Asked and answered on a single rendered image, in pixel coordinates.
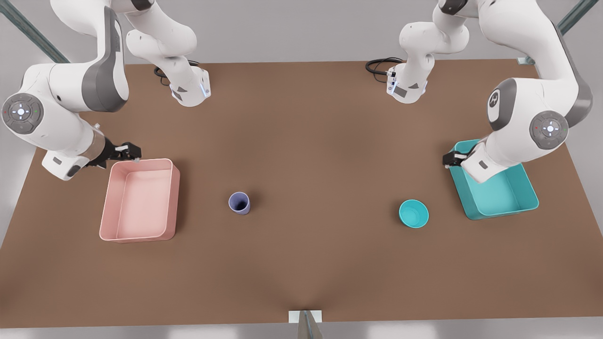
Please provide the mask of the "silver frame post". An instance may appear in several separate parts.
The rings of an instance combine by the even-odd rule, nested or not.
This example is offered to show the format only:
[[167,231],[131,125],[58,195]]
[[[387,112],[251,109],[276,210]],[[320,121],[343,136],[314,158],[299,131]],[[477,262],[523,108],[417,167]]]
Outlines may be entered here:
[[602,0],[537,0],[543,12],[552,14],[562,34],[568,33]]
[[36,47],[57,64],[70,61],[60,52],[9,0],[0,0],[0,13],[4,15]]
[[323,322],[321,310],[289,311],[288,322],[298,324],[297,339],[323,339],[318,326]]

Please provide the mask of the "purple cup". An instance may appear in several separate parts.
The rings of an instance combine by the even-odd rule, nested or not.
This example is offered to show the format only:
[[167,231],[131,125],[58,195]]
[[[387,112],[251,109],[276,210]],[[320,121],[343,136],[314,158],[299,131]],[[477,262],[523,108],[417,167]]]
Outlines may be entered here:
[[235,192],[229,197],[228,206],[239,215],[247,215],[250,212],[250,198],[246,193]]

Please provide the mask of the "pink rectangular box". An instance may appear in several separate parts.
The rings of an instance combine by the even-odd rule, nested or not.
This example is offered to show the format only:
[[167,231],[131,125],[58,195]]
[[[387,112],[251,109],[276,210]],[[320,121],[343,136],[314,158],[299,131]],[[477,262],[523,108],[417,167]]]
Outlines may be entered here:
[[115,163],[99,237],[117,243],[170,240],[175,235],[179,179],[170,159]]

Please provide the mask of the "teal rectangular box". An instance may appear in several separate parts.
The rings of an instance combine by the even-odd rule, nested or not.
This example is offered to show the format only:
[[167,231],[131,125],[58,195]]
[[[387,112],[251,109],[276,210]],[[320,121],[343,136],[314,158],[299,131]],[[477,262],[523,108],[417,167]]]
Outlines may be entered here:
[[448,169],[464,212],[471,220],[514,215],[539,207],[539,199],[521,164],[484,183],[477,183],[462,167]]

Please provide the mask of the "teal bowl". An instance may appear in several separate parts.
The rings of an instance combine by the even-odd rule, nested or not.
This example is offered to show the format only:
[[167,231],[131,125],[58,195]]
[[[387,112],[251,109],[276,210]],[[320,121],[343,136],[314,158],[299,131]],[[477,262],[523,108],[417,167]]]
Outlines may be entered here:
[[406,200],[399,207],[399,219],[407,227],[418,229],[429,221],[428,208],[418,200]]

